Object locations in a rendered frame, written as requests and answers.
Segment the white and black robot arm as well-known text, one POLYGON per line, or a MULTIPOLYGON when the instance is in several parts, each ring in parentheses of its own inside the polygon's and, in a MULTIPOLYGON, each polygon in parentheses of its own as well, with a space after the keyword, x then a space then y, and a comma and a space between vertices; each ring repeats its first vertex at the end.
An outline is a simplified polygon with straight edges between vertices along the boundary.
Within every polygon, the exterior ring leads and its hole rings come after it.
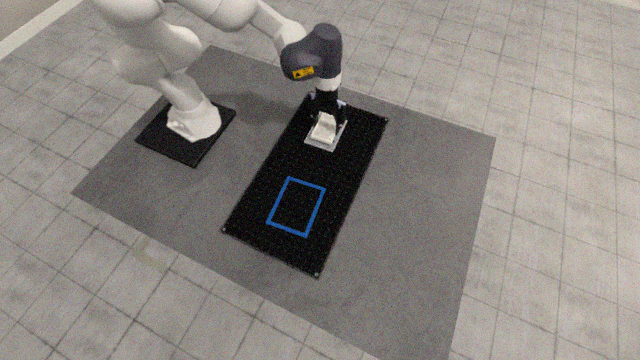
POLYGON ((195 80, 175 72, 199 60, 202 48, 191 30, 158 18, 167 14, 165 3, 178 3, 224 33, 238 32, 249 21, 273 41, 285 77, 292 81, 313 78, 320 90, 334 91, 338 87, 340 91, 342 35, 332 24, 318 23, 306 35, 301 24, 284 18, 262 0, 89 2, 126 43, 112 55, 118 76, 162 93, 173 105, 168 112, 167 126, 191 142, 216 133, 221 120, 217 107, 198 89, 195 80))

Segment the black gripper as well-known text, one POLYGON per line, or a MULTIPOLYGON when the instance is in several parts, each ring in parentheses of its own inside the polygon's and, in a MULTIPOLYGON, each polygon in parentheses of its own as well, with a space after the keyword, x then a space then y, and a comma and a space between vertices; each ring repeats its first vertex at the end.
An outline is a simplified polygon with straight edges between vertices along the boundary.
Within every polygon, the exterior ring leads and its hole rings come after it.
POLYGON ((311 117, 313 117, 314 128, 318 123, 318 110, 322 105, 323 107, 329 108, 329 110, 332 112, 333 117, 336 121, 335 135, 338 135, 340 126, 344 125, 346 121, 346 110, 345 110, 346 101, 342 102, 339 100, 338 87, 334 91, 323 91, 318 89, 316 86, 315 86, 315 89, 316 89, 316 93, 313 93, 313 91, 310 91, 310 93, 308 94, 309 102, 308 102, 308 112, 307 112, 308 114, 311 114, 311 117), (316 95, 318 96, 318 98, 316 95), (316 98, 317 101, 319 102, 315 110, 313 109, 314 98, 316 98), (327 101, 327 102, 324 102, 324 101, 327 101), (339 105, 339 108, 340 108, 340 114, 337 109, 337 104, 339 105))

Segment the blue tape outline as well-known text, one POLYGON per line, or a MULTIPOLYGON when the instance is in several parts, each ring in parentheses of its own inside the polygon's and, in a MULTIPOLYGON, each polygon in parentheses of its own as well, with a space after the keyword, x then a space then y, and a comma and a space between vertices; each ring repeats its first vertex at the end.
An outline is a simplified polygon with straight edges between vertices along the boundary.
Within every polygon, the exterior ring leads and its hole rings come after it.
POLYGON ((276 202, 275 202, 275 204, 274 204, 274 206, 273 206, 273 208, 272 208, 272 210, 271 210, 271 212, 270 212, 270 215, 269 215, 269 217, 268 217, 268 219, 267 219, 267 221, 266 221, 266 224, 269 224, 269 225, 275 226, 275 227, 277 227, 277 228, 280 228, 280 229, 283 229, 283 230, 285 230, 285 231, 288 231, 288 232, 294 233, 294 234, 296 234, 296 235, 299 235, 299 236, 302 236, 302 237, 307 238, 308 233, 309 233, 309 231, 310 231, 310 228, 311 228, 311 226, 312 226, 312 223, 313 223, 313 221, 314 221, 314 218, 315 218, 315 216, 316 216, 316 213, 317 213, 317 211, 318 211, 318 208, 319 208, 319 206, 320 206, 320 203, 321 203, 321 201, 322 201, 322 198, 323 198, 323 195, 324 195, 324 193, 325 193, 325 190, 326 190, 326 188, 323 188, 323 187, 320 187, 320 186, 317 186, 317 185, 314 185, 314 184, 311 184, 311 183, 308 183, 308 182, 305 182, 305 181, 302 181, 302 180, 299 180, 299 179, 296 179, 296 178, 293 178, 293 177, 288 176, 288 177, 287 177, 287 179, 286 179, 286 181, 285 181, 285 183, 284 183, 284 185, 283 185, 283 187, 282 187, 282 189, 281 189, 281 191, 280 191, 280 193, 279 193, 279 196, 278 196, 278 198, 277 198, 277 200, 276 200, 276 202), (280 199, 281 199, 281 197, 282 197, 282 195, 283 195, 283 193, 284 193, 284 191, 285 191, 285 189, 286 189, 286 186, 287 186, 287 184, 288 184, 289 180, 292 180, 292 181, 295 181, 295 182, 298 182, 298 183, 301 183, 301 184, 304 184, 304 185, 307 185, 307 186, 310 186, 310 187, 313 187, 313 188, 316 188, 316 189, 322 190, 322 191, 321 191, 321 194, 320 194, 320 196, 319 196, 319 199, 318 199, 318 201, 317 201, 317 204, 316 204, 316 206, 315 206, 315 209, 314 209, 314 211, 313 211, 313 214, 312 214, 312 216, 311 216, 311 218, 310 218, 310 221, 309 221, 309 223, 308 223, 308 226, 307 226, 307 228, 306 228, 305 233, 302 233, 302 232, 296 231, 296 230, 294 230, 294 229, 291 229, 291 228, 285 227, 285 226, 283 226, 283 225, 280 225, 280 224, 277 224, 277 223, 274 223, 274 222, 272 222, 272 221, 271 221, 272 216, 273 216, 273 214, 274 214, 274 212, 275 212, 275 210, 276 210, 276 208, 277 208, 277 206, 278 206, 278 204, 279 204, 279 201, 280 201, 280 199))

